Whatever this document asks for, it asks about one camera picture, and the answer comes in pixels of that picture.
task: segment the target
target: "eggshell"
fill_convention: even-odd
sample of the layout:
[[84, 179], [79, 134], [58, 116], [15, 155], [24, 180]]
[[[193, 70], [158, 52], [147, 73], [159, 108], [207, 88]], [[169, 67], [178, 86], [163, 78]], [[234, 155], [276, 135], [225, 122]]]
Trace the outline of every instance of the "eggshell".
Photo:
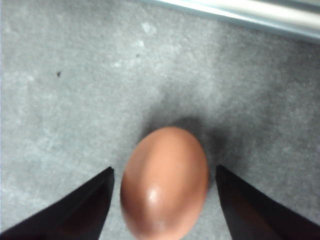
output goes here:
[[208, 189], [208, 163], [188, 131], [164, 127], [134, 149], [123, 173], [121, 210], [139, 240], [179, 240], [196, 223]]

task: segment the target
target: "egg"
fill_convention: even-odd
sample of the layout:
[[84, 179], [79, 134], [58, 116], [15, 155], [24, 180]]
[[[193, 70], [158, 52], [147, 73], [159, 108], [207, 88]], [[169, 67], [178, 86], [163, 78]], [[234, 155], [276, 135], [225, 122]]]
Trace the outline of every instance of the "egg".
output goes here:
[[179, 240], [196, 223], [209, 170], [199, 141], [177, 127], [160, 128], [137, 145], [126, 164], [121, 211], [138, 240]]

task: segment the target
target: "metal rod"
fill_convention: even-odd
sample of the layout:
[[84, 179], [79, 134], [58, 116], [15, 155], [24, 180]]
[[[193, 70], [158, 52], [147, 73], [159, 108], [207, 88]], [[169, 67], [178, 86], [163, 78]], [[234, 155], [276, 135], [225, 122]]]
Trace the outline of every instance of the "metal rod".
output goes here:
[[148, 0], [320, 43], [320, 7], [289, 0]]

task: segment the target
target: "gray carpet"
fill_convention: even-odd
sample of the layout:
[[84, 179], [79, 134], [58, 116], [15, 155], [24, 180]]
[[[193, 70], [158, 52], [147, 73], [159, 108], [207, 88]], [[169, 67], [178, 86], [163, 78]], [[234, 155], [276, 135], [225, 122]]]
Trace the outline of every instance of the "gray carpet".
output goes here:
[[184, 240], [229, 240], [223, 164], [320, 224], [320, 46], [119, 0], [2, 1], [1, 230], [108, 166], [102, 240], [131, 240], [119, 189], [142, 136], [202, 142], [211, 184]]

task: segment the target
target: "brown egg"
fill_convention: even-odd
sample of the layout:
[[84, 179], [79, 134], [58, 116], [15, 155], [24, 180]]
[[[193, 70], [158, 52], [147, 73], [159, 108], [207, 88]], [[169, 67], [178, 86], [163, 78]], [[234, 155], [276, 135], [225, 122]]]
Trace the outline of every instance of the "brown egg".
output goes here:
[[139, 240], [179, 240], [196, 223], [208, 188], [208, 164], [198, 140], [164, 127], [146, 136], [124, 170], [120, 200]]

